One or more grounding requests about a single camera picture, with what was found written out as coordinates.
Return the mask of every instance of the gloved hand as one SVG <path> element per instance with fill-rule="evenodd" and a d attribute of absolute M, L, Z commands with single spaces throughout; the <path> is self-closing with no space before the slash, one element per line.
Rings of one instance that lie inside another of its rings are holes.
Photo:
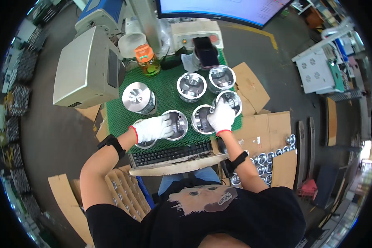
<path fill-rule="evenodd" d="M 218 135 L 225 130 L 231 132 L 235 117 L 236 112 L 230 107 L 229 103 L 220 98 L 214 113 L 208 115 L 207 120 Z"/>
<path fill-rule="evenodd" d="M 145 119 L 136 123 L 130 128 L 134 128 L 136 132 L 137 143 L 168 138 L 174 134 L 172 130 L 172 121 L 169 120 L 170 115 L 157 116 Z"/>

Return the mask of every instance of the red glove cuff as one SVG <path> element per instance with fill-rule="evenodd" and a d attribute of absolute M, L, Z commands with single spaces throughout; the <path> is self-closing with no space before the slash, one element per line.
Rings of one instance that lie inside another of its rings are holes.
<path fill-rule="evenodd" d="M 136 132 L 135 127 L 131 125 L 131 126 L 128 127 L 128 130 L 130 130 L 131 128 L 135 131 L 135 135 L 136 135 L 136 143 L 139 143 L 138 133 Z"/>
<path fill-rule="evenodd" d="M 216 135 L 219 136 L 219 133 L 221 133 L 221 132 L 223 132 L 223 131 L 229 131 L 229 132 L 232 132 L 231 130 L 223 129 L 223 130 L 220 130 L 219 132 L 217 132 Z"/>

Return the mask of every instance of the yellow floor marking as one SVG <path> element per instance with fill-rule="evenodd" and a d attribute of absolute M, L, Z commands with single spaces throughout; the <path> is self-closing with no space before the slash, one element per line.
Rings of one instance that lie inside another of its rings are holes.
<path fill-rule="evenodd" d="M 259 30 L 259 29 L 253 28 L 253 27 L 247 27 L 247 26 L 244 26 L 244 25 L 237 25 L 237 24 L 227 24 L 225 26 L 232 27 L 232 28 L 235 28 L 235 29 L 251 31 L 251 32 L 255 32 L 255 33 L 260 34 L 260 35 L 267 36 L 267 37 L 270 38 L 270 41 L 271 41 L 271 44 L 273 45 L 273 48 L 278 50 L 277 42 L 274 39 L 274 35 L 269 33 L 269 32 L 265 32 L 265 31 L 262 31 L 262 30 Z"/>

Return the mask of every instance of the keyboard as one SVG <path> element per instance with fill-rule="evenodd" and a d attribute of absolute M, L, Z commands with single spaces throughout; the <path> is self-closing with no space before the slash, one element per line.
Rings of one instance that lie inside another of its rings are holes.
<path fill-rule="evenodd" d="M 155 152 L 142 152 L 132 154 L 136 166 L 165 162 L 177 158 L 197 155 L 204 151 L 211 151 L 211 142 L 204 142 L 189 146 L 179 146 Z"/>

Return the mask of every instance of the black t-shirt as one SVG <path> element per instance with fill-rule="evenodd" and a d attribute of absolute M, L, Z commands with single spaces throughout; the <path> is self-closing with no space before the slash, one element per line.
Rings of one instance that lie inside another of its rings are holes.
<path fill-rule="evenodd" d="M 250 247 L 295 247 L 306 229 L 287 187 L 256 194 L 196 178 L 174 181 L 140 223 L 109 204 L 89 207 L 86 217 L 96 248 L 198 247 L 213 233 Z"/>

